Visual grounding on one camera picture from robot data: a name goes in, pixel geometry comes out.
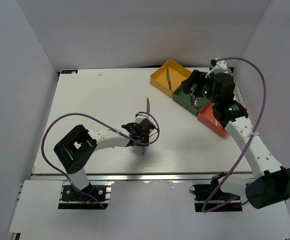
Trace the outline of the knife with green handle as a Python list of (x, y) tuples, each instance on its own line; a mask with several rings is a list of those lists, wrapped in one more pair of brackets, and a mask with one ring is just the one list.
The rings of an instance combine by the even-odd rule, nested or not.
[(148, 97), (146, 99), (146, 113), (150, 113), (150, 100)]

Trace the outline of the knife with black patterned handle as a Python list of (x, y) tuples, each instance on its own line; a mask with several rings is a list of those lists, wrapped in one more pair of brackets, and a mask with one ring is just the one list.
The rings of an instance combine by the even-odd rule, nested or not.
[(168, 82), (169, 90), (172, 92), (172, 84), (171, 84), (171, 79), (170, 79), (170, 74), (169, 74), (169, 68), (166, 69), (166, 79)]

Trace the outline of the fork with black patterned handle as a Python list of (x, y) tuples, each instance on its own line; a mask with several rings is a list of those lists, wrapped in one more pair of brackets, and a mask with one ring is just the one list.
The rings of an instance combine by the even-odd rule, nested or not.
[(190, 92), (189, 95), (190, 95), (191, 105), (195, 107), (195, 97), (192, 92)]

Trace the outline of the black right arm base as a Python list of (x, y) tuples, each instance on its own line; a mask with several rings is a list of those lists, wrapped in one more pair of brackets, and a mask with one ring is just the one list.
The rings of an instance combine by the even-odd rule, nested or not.
[[(205, 203), (208, 196), (212, 192), (211, 186), (209, 184), (201, 184), (201, 185), (195, 184), (189, 188), (189, 192), (194, 195), (195, 211), (197, 213), (202, 212), (201, 210), (202, 210), (203, 204)], [(224, 205), (214, 210), (214, 212), (241, 212), (242, 205), (241, 205), (240, 197), (230, 194), (230, 193), (223, 193), (223, 192), (216, 193), (208, 202), (205, 210), (217, 207), (220, 204), (224, 203), (225, 201), (230, 200), (231, 198), (234, 198), (234, 200), (228, 203), (227, 205)]]

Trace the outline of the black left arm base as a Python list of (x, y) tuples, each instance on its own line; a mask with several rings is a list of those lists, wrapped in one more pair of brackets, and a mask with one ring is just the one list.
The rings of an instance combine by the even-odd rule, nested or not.
[(76, 191), (68, 181), (64, 181), (58, 203), (60, 210), (105, 210), (109, 204), (111, 185), (90, 182), (85, 194)]

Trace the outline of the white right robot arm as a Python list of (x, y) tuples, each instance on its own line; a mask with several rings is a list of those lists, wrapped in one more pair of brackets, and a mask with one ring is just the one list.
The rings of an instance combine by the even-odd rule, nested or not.
[(184, 93), (208, 100), (213, 116), (234, 139), (241, 150), (239, 159), (246, 158), (253, 175), (253, 180), (235, 176), (232, 171), (214, 176), (207, 199), (220, 200), (231, 194), (234, 199), (247, 199), (256, 209), (288, 200), (290, 168), (272, 155), (251, 124), (246, 108), (235, 100), (233, 77), (225, 72), (194, 70), (181, 85)]

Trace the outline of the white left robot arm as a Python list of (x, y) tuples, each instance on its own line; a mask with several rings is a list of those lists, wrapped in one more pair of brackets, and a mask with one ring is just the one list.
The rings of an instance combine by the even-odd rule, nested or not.
[(117, 130), (93, 131), (92, 138), (89, 131), (82, 125), (75, 126), (54, 147), (54, 152), (66, 170), (74, 185), (73, 194), (81, 200), (90, 195), (89, 184), (84, 166), (95, 151), (115, 147), (141, 147), (148, 145), (149, 135), (156, 126), (145, 117), (136, 118), (135, 122), (122, 125), (127, 136), (122, 136)]

